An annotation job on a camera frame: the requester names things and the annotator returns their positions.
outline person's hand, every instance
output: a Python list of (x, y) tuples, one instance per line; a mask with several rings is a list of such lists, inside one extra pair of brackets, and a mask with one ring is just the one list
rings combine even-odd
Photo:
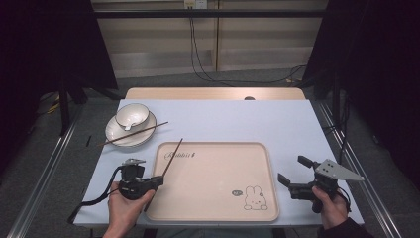
[(124, 235), (135, 225), (143, 207), (155, 195), (154, 190), (149, 190), (140, 199), (126, 199), (118, 190), (118, 182), (116, 181), (111, 184), (111, 191), (112, 190), (115, 191), (109, 195), (108, 200), (109, 226), (103, 238), (124, 237)]
[(316, 186), (312, 187), (312, 192), (322, 201), (321, 219), (325, 230), (338, 226), (347, 220), (346, 202), (342, 197), (336, 195), (334, 200), (331, 200), (325, 191)]

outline bunny illustration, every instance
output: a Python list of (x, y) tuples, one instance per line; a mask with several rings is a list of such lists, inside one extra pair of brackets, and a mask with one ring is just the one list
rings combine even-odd
[(248, 186), (247, 197), (245, 198), (246, 210), (267, 210), (266, 200), (263, 196), (262, 189), (259, 186)]

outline wall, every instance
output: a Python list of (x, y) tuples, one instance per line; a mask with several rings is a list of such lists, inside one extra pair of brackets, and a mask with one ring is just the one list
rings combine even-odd
[[(209, 9), (325, 9), (328, 1), (215, 1)], [(92, 0), (101, 9), (182, 9), (183, 1)], [(188, 19), (99, 19), (117, 78), (193, 72)], [(306, 64), (321, 19), (193, 19), (205, 71)], [(198, 61), (194, 61), (196, 70)]]

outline sleeve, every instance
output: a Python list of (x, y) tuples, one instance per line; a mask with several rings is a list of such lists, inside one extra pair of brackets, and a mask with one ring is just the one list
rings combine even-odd
[(318, 230), (318, 238), (373, 238), (362, 226), (356, 223), (352, 218), (348, 218), (340, 225), (328, 230), (321, 227)]

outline table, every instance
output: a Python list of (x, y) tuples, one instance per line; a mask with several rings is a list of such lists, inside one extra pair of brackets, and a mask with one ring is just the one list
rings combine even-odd
[[(250, 96), (262, 100), (242, 100)], [(145, 178), (152, 174), (158, 145), (164, 142), (260, 142), (268, 151), (272, 175), (282, 173), (292, 182), (313, 180), (313, 172), (297, 163), (297, 156), (323, 162), (334, 155), (325, 139), (312, 106), (296, 88), (133, 88), (124, 105), (140, 102), (156, 115), (157, 122), (169, 123), (155, 131), (141, 146), (121, 148), (106, 145), (98, 160), (89, 188), (83, 200), (99, 196), (112, 172), (128, 158), (144, 159)], [(339, 186), (350, 191), (347, 184)], [(286, 227), (321, 224), (319, 214), (311, 211), (311, 203), (292, 200), (286, 187), (275, 183), (280, 215), (271, 222), (175, 222), (151, 221), (144, 213), (137, 223), (149, 227)], [(353, 203), (350, 216), (364, 223)], [(83, 207), (74, 224), (96, 227), (108, 223), (106, 200)]]

